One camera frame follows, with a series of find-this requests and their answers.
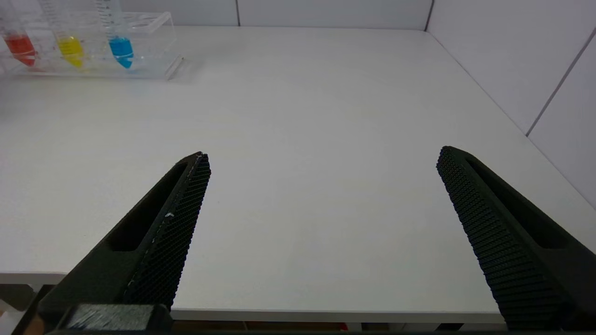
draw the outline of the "textured grip pad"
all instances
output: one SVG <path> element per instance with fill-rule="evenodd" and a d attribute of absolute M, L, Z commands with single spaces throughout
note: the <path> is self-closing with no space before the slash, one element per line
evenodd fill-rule
<path fill-rule="evenodd" d="M 594 329 L 596 256 L 471 154 L 437 170 L 508 328 Z"/>
<path fill-rule="evenodd" d="M 210 175 L 201 152 L 174 165 L 40 301 L 47 330 L 81 303 L 171 308 Z"/>

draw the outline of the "yellow test tube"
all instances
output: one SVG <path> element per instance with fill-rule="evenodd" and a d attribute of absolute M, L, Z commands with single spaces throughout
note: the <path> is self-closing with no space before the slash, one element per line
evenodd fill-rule
<path fill-rule="evenodd" d="M 62 53 L 64 59 L 72 64 L 74 67 L 80 68 L 83 66 L 83 57 L 85 51 L 80 44 L 79 39 L 65 28 L 64 20 L 61 19 L 60 9 L 54 2 L 55 0 L 38 0 L 44 16 L 48 20 L 48 24 L 52 29 L 52 33 L 56 37 L 58 49 Z"/>

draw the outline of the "yellow liquid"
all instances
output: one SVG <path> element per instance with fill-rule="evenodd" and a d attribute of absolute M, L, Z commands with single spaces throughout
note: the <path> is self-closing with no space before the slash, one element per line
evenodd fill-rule
<path fill-rule="evenodd" d="M 71 36 L 69 38 L 58 40 L 58 48 L 62 52 L 64 59 L 74 67 L 83 66 L 85 52 L 77 38 Z"/>

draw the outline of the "blue test tube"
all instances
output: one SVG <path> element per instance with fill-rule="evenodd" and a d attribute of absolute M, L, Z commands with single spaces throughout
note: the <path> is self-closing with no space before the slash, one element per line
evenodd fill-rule
<path fill-rule="evenodd" d="M 110 44 L 114 58 L 120 65 L 129 69 L 135 54 L 132 51 L 128 25 L 124 20 L 119 0 L 95 0 L 95 7 L 100 15 L 101 24 Z"/>

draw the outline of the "red liquid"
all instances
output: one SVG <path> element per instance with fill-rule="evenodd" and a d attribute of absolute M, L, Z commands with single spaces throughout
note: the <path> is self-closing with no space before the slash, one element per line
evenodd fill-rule
<path fill-rule="evenodd" d="M 33 48 L 33 44 L 27 35 L 12 35 L 4 39 L 8 49 L 12 52 L 15 59 L 19 60 L 26 66 L 33 66 L 35 59 L 30 58 L 35 56 L 37 52 Z"/>

